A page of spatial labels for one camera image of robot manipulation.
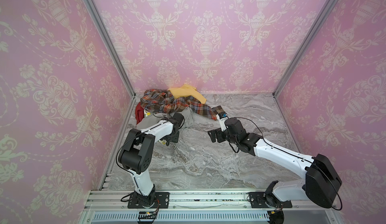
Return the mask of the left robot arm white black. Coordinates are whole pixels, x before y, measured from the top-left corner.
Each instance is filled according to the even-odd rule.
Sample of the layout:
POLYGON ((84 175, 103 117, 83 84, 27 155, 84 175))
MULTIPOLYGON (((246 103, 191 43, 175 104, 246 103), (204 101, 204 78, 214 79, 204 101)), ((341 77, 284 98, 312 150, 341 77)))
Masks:
POLYGON ((129 203, 129 208, 153 208, 157 203, 155 185, 148 171, 154 145, 160 140, 165 140, 167 144, 177 143, 184 123, 184 116, 175 113, 170 118, 161 118, 152 126, 129 131, 115 157, 117 166, 129 173, 134 182, 135 190, 121 199, 129 203))

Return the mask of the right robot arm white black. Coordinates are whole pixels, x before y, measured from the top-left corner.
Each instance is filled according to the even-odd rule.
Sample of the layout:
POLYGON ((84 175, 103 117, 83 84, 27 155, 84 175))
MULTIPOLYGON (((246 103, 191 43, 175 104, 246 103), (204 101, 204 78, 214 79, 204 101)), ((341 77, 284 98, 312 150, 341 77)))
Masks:
POLYGON ((273 181, 264 193, 267 204, 279 207, 293 200, 309 200, 319 207, 331 209, 342 199, 342 180, 328 157, 301 154, 267 140, 262 133, 249 133, 236 117, 219 119, 220 127, 209 130, 213 143, 228 142, 235 153, 243 152, 269 160, 296 174, 294 181, 273 181))

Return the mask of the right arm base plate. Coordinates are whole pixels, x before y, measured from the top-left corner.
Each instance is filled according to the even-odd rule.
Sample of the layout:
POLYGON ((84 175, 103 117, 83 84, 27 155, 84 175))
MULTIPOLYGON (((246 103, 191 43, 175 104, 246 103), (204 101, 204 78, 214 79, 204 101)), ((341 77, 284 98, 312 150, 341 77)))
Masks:
POLYGON ((293 207, 291 201, 279 201, 272 194, 265 194, 264 192, 249 192, 247 201, 251 204, 253 209, 290 209, 293 207))

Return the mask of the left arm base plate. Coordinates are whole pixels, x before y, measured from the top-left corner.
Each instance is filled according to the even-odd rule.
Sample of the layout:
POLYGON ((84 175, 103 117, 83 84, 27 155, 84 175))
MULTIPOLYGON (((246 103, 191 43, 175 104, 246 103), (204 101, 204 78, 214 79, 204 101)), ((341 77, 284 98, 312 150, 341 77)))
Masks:
POLYGON ((149 196, 143 196, 137 192, 130 195, 128 209, 167 209, 169 206, 169 192, 155 192, 149 196))

